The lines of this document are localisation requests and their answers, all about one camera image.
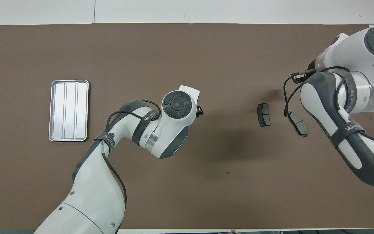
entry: silver tray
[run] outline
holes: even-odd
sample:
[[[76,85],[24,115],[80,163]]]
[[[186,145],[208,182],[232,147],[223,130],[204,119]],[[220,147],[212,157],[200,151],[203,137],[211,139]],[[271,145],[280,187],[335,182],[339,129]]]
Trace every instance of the silver tray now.
[[[53,81],[50,100],[50,141],[84,141],[87,138],[88,104],[87,80]]]

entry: brown table mat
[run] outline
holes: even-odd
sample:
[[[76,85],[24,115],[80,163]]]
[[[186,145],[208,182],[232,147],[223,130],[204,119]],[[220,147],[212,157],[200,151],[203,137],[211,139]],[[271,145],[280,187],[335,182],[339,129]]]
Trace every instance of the brown table mat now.
[[[131,99],[179,85],[205,115],[176,155],[124,139],[110,156],[128,190],[121,228],[374,228],[374,189],[303,110],[282,115],[282,84],[341,32],[366,25],[93,24],[0,26],[0,228],[36,228],[65,198],[80,157]],[[89,140],[50,142],[54,80],[90,82]],[[296,85],[290,84],[291,91]],[[272,126],[260,127],[267,102]],[[354,116],[374,136],[374,113]]]

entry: circular control button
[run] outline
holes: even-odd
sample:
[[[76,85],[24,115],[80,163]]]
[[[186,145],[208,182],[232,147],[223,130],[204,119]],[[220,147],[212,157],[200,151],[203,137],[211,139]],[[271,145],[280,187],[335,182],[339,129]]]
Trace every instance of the circular control button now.
[[[179,111],[184,107],[184,101],[183,99],[179,97],[175,97],[171,100],[171,108],[175,111]]]

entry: black cable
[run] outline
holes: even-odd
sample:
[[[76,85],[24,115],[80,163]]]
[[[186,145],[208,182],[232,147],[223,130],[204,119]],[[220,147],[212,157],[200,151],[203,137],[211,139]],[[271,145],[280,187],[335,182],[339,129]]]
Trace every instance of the black cable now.
[[[299,234],[304,234],[302,231],[298,231]],[[316,233],[319,234],[319,231],[316,230]]]
[[[351,232],[348,232],[348,231],[345,231],[343,229],[341,229],[340,231],[344,232],[344,233],[347,233],[347,234],[354,234],[354,233],[351,233]]]
[[[327,71],[327,70],[330,70],[330,69],[343,69],[344,71],[350,72],[350,70],[348,68],[340,67],[340,66],[329,67],[329,68],[323,69],[319,72],[324,72],[324,71]]]
[[[294,76],[288,77],[288,79],[286,79],[285,82],[284,82],[284,98],[285,98],[285,101],[287,101],[287,90],[286,90],[285,86],[286,86],[288,80],[291,80],[292,77],[294,77]]]
[[[347,71],[347,72],[350,72],[350,70],[348,68],[345,68],[345,67],[341,67],[341,66],[334,66],[334,67],[329,67],[329,68],[325,68],[319,72],[324,72],[324,71],[327,71],[327,70],[330,70],[330,69],[342,69],[344,71]],[[288,77],[285,82],[284,82],[284,86],[283,86],[283,91],[284,91],[284,98],[285,98],[285,108],[284,108],[284,116],[285,117],[288,117],[288,104],[291,100],[291,97],[294,95],[294,93],[301,88],[302,84],[300,84],[300,86],[298,86],[294,92],[292,92],[292,94],[289,96],[289,98],[287,99],[287,93],[286,93],[286,83],[288,82],[288,80],[291,80],[293,77],[299,75],[299,73],[294,73],[292,74],[290,77]],[[344,76],[341,76],[340,74],[338,74],[343,80],[340,82],[340,84],[338,85],[337,87],[337,91],[336,91],[336,96],[335,96],[335,103],[336,103],[336,107],[338,110],[340,110],[340,107],[339,107],[339,104],[338,104],[338,93],[340,91],[340,88],[341,86],[344,84],[345,87],[346,87],[346,90],[347,90],[347,83],[346,83],[346,78]]]
[[[145,100],[145,99],[141,99],[141,101],[151,103],[151,104],[153,104],[153,105],[158,109],[158,115],[156,115],[156,116],[155,116],[151,121],[153,121],[153,120],[157,120],[157,119],[161,116],[161,109],[160,109],[160,107],[159,107],[157,104],[155,104],[153,101]],[[108,118],[108,121],[106,122],[106,129],[109,129],[110,119],[111,119],[114,115],[119,114],[119,113],[131,114],[131,115],[133,115],[133,116],[135,116],[135,117],[137,117],[137,118],[139,118],[139,119],[142,119],[141,116],[139,116],[139,115],[137,115],[137,114],[135,114],[135,113],[133,113],[133,112],[121,111],[121,110],[119,110],[119,111],[115,111],[114,113],[110,114],[110,116],[109,116],[109,118]]]
[[[284,108],[284,116],[288,117],[288,103],[291,101],[292,96],[297,92],[298,89],[300,89],[303,86],[304,83],[300,84],[294,91],[291,93],[289,98],[285,101],[285,108]]]
[[[371,139],[372,141],[374,141],[374,137],[373,137],[373,136],[369,136],[367,133],[365,133],[365,132],[363,132],[363,131],[359,131],[359,132],[357,132],[357,133],[359,133],[359,134],[361,134],[361,135],[363,135],[363,136],[365,136],[365,137]]]
[[[155,116],[151,121],[153,121],[153,120],[157,120],[157,119],[161,116],[161,109],[160,109],[160,107],[159,107],[157,104],[155,104],[153,101],[145,100],[145,99],[141,99],[141,101],[151,103],[151,104],[153,104],[153,105],[158,109],[158,115],[156,115],[156,116]],[[110,119],[111,119],[114,115],[116,115],[116,114],[118,114],[118,113],[131,114],[131,115],[133,115],[133,116],[135,116],[135,117],[137,117],[137,118],[142,119],[141,116],[139,116],[139,115],[137,115],[137,114],[135,114],[135,113],[133,113],[133,112],[128,112],[128,111],[115,111],[114,113],[110,114],[110,116],[109,116],[109,118],[108,118],[108,121],[106,122],[106,131],[107,131],[108,129],[110,129],[110,128],[109,128]],[[123,183],[122,179],[120,178],[120,176],[119,176],[119,174],[116,172],[116,170],[115,170],[115,169],[113,168],[113,166],[110,164],[110,162],[109,162],[108,158],[106,157],[105,153],[102,153],[102,157],[104,158],[105,163],[108,165],[109,169],[113,172],[113,174],[114,174],[114,175],[116,176],[116,178],[119,180],[120,185],[122,186],[122,190],[123,190],[123,203],[124,203],[124,210],[126,210],[126,200],[127,200],[127,196],[126,196],[126,188],[125,188],[125,184]],[[118,233],[119,228],[120,228],[120,225],[119,225],[118,228],[116,229],[115,234]]]
[[[121,111],[121,110],[119,110],[119,111],[115,111],[114,113],[110,114],[110,116],[109,116],[109,118],[108,118],[108,121],[106,122],[106,129],[109,129],[109,122],[110,122],[110,119],[111,119],[114,115],[116,115],[116,114],[118,114],[118,113],[131,114],[131,115],[133,115],[133,116],[135,116],[135,117],[137,117],[137,118],[142,119],[141,116],[139,116],[139,115],[137,115],[137,114],[135,114],[135,113],[133,113],[133,112]]]
[[[152,118],[151,121],[157,120],[161,116],[161,108],[157,104],[155,104],[153,101],[145,100],[145,99],[141,99],[141,101],[151,103],[152,105],[154,105],[158,109],[158,115],[156,115],[154,118]]]
[[[110,168],[110,170],[113,172],[113,174],[116,176],[116,178],[119,180],[120,182],[120,185],[122,186],[122,190],[123,190],[123,203],[124,203],[124,208],[123,210],[126,210],[126,188],[125,188],[125,184],[123,183],[122,179],[120,178],[119,174],[116,172],[116,170],[113,168],[113,166],[110,164],[108,158],[106,157],[105,153],[102,153],[102,157],[104,158],[105,160],[105,163],[108,165],[108,167]]]

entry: white robotic arm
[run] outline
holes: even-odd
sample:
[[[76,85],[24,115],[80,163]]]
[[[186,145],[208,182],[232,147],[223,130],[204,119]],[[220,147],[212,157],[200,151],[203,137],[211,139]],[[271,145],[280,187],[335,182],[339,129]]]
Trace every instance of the white robotic arm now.
[[[107,157],[123,137],[132,139],[157,158],[172,156],[196,119],[198,97],[198,90],[180,86],[165,95],[162,116],[142,100],[123,105],[77,164],[67,197],[35,234],[116,233],[123,219],[125,201],[109,171]]]
[[[352,172],[374,187],[374,138],[349,116],[374,111],[374,28],[340,34],[310,66],[298,77],[305,80],[300,92],[303,107]],[[330,69],[336,66],[349,71]]]

